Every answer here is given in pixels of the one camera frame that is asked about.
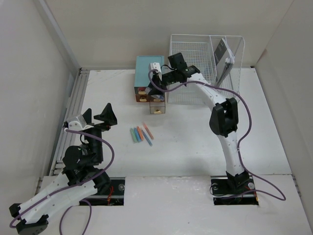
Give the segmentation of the orange chalk stick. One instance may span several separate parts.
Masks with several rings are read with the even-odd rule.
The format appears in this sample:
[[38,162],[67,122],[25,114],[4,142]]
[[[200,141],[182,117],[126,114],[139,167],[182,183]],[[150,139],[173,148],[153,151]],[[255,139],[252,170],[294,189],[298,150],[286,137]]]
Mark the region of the orange chalk stick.
[[140,136],[141,141],[143,141],[143,140],[144,140],[144,137],[143,137],[142,131],[141,131],[141,129],[140,129],[139,126],[137,127],[137,131],[138,131],[138,134],[139,134],[139,136]]

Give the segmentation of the green chalk stick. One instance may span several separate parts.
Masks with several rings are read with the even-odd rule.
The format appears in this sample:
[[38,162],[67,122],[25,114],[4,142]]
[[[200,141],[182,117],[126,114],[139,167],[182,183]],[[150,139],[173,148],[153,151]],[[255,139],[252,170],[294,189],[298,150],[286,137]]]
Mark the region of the green chalk stick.
[[132,135],[132,139],[133,139],[134,143],[137,143],[137,137],[136,137],[136,134],[135,134],[133,128],[130,128],[130,133]]

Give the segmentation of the light orange marker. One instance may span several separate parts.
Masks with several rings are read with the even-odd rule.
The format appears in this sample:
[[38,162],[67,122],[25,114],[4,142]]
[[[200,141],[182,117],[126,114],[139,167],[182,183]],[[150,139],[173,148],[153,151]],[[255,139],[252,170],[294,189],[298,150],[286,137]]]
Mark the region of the light orange marker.
[[143,123],[143,127],[145,128],[146,132],[148,133],[149,137],[154,140],[154,136],[152,135],[151,131],[149,130],[148,126]]

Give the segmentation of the blue chalk stick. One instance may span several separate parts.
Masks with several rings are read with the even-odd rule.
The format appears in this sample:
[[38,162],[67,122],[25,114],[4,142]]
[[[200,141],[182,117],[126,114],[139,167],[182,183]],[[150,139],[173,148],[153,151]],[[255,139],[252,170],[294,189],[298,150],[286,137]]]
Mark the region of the blue chalk stick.
[[136,135],[137,141],[141,142],[142,140],[141,140],[141,137],[139,135],[139,132],[138,132],[137,128],[135,127],[135,128],[133,128],[133,130],[134,130],[134,133]]

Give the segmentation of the grey setup guide booklet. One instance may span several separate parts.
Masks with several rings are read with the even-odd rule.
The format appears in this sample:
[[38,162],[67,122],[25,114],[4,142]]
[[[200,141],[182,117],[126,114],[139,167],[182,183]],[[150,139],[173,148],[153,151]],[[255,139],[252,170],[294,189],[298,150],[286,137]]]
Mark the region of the grey setup guide booklet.
[[235,63],[235,56],[227,43],[226,37],[220,39],[214,49],[213,57],[216,69],[214,86],[233,90],[231,71]]

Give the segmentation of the clear glue pen blue cap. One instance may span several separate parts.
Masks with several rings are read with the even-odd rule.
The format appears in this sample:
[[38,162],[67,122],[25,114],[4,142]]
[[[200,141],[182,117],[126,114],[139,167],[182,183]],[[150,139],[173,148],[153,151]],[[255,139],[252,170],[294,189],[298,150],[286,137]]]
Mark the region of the clear glue pen blue cap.
[[163,95],[152,95],[152,101],[153,102],[163,102],[164,101],[164,96]]

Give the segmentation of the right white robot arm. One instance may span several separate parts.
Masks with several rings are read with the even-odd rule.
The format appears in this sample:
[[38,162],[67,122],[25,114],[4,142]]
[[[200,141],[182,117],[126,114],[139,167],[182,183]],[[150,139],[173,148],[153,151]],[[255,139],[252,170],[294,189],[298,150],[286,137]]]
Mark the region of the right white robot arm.
[[185,85],[192,87],[210,109],[209,127],[218,137],[226,162],[226,190],[228,194],[242,191],[249,180],[249,173],[240,162],[237,128],[239,123],[238,102],[235,98],[226,98],[218,88],[210,85],[200,70],[195,66],[187,66],[183,55],[177,53],[169,56],[173,63],[168,73],[162,73],[158,62],[149,64],[148,78],[152,92],[171,92]]

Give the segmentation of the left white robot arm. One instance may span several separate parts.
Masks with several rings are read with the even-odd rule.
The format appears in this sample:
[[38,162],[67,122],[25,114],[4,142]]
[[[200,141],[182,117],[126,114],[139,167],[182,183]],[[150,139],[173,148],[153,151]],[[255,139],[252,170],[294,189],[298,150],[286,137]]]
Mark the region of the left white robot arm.
[[117,118],[110,103],[98,115],[93,116],[92,110],[87,109],[83,114],[68,118],[63,130],[79,135],[83,141],[66,149],[63,169],[46,188],[24,203],[10,206],[13,217],[10,228],[20,235],[39,235],[58,212],[79,205],[91,195],[106,193],[111,186],[106,171],[113,161],[110,160],[104,169],[99,169],[98,165],[104,158],[103,145],[112,154],[114,149],[102,139],[102,133],[115,125]]

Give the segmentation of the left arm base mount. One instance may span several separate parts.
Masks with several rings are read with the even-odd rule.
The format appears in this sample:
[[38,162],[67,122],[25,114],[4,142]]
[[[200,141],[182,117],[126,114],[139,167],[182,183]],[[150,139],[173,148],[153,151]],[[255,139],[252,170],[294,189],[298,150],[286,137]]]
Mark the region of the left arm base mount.
[[126,178],[111,178],[109,188],[102,193],[91,195],[85,200],[92,206],[123,206]]

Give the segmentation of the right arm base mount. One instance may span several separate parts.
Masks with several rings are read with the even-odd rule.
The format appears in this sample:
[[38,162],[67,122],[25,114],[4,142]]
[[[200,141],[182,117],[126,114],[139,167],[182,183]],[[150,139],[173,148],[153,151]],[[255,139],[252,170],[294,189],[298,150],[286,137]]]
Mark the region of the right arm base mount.
[[239,188],[232,188],[226,176],[211,178],[210,193],[215,206],[255,205],[258,206],[258,197],[252,176]]

